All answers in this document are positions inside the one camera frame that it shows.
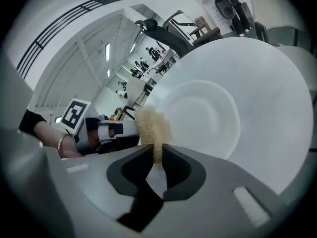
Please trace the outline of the black office chair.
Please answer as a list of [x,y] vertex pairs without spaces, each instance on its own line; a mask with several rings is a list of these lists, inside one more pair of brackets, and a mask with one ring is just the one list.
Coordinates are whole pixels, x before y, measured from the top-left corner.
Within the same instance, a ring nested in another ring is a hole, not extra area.
[[170,33],[168,30],[165,30],[162,26],[158,26],[158,22],[152,18],[138,20],[135,24],[141,28],[146,36],[169,46],[180,58],[204,44],[222,39],[220,29],[218,27],[212,29],[206,34],[200,34],[200,29],[197,27],[190,33],[190,35],[196,35],[196,40],[189,43],[183,38],[179,38],[178,36]]

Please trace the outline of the black ceiling grille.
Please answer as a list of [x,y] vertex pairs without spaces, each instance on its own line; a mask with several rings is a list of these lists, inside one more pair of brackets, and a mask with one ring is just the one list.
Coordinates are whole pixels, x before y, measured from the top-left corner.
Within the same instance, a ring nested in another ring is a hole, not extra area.
[[31,42],[25,51],[16,68],[19,75],[22,76],[22,78],[26,78],[38,55],[66,26],[88,12],[117,1],[121,0],[87,0],[56,18]]

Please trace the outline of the person's left forearm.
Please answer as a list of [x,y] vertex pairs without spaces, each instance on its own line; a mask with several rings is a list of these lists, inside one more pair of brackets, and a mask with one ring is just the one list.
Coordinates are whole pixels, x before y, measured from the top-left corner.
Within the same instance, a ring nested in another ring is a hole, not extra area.
[[[53,147],[57,150],[59,139],[65,134],[64,132],[55,129],[47,122],[39,122],[34,128],[37,138],[44,146]],[[78,152],[73,136],[70,134],[63,141],[63,155],[61,158],[78,158],[82,155]]]

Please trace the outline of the person's black printed shirt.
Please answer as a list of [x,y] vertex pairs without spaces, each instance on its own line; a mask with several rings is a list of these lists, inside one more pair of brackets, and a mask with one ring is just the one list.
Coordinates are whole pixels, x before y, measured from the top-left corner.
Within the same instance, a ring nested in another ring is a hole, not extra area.
[[42,121],[47,122],[41,115],[27,109],[19,125],[19,130],[34,137],[37,137],[34,128],[39,122]]

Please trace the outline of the yellow sponge cloth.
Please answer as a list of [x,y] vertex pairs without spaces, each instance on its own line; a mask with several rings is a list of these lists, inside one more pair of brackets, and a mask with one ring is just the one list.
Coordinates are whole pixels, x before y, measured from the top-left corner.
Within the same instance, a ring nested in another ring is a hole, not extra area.
[[154,164],[162,163],[163,144],[173,141],[169,122],[163,113],[154,111],[147,107],[135,112],[135,122],[140,134],[141,144],[153,145]]

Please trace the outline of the grey oval pack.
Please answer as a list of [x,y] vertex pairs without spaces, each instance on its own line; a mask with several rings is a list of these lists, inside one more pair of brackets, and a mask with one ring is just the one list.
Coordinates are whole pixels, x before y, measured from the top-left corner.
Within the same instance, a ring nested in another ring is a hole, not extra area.
[[223,18],[232,19],[234,17],[234,10],[229,0],[215,0],[215,5]]

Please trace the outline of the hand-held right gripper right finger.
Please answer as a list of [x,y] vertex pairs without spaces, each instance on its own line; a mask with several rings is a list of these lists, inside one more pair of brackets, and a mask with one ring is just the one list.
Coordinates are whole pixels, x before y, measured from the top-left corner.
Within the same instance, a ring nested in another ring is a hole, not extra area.
[[236,164],[164,145],[163,207],[148,225],[155,238],[264,238],[286,213],[282,199]]

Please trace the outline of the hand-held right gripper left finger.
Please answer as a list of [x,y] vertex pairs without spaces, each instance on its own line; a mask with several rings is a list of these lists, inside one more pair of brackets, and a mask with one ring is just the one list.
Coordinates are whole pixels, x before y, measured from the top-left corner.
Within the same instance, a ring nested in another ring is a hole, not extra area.
[[113,220],[153,217],[153,190],[146,178],[153,167],[153,145],[61,161],[75,185]]

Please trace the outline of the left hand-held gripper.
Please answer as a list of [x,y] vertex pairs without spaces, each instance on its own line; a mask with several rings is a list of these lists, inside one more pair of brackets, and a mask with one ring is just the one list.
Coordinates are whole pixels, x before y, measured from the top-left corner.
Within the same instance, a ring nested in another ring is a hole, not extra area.
[[[61,126],[69,132],[81,155],[93,154],[87,135],[86,119],[98,118],[94,105],[85,100],[72,99],[62,118]],[[132,148],[138,145],[140,136],[134,121],[101,121],[98,126],[99,154],[111,153]]]

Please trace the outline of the silver bangle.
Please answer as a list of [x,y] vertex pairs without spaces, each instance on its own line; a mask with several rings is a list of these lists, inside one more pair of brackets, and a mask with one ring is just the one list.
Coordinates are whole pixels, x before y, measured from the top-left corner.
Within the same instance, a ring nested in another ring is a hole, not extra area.
[[58,153],[59,155],[63,155],[63,141],[64,139],[69,136],[69,134],[64,134],[58,141],[58,145],[57,145],[57,150],[58,150]]

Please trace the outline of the round white table gold legs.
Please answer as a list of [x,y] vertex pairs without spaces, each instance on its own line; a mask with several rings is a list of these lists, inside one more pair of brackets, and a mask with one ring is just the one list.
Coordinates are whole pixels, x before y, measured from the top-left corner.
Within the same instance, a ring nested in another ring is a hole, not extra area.
[[235,101],[241,131],[227,160],[281,194],[300,171],[313,133],[311,97],[295,64],[265,42],[216,40],[181,58],[146,105],[157,110],[174,88],[196,80],[220,85]]

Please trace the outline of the light wooden stool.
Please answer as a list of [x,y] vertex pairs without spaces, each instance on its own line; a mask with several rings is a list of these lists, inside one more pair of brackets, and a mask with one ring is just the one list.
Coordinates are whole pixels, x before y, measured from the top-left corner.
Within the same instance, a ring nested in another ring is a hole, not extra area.
[[202,34],[206,34],[212,30],[203,16],[197,17],[194,22]]

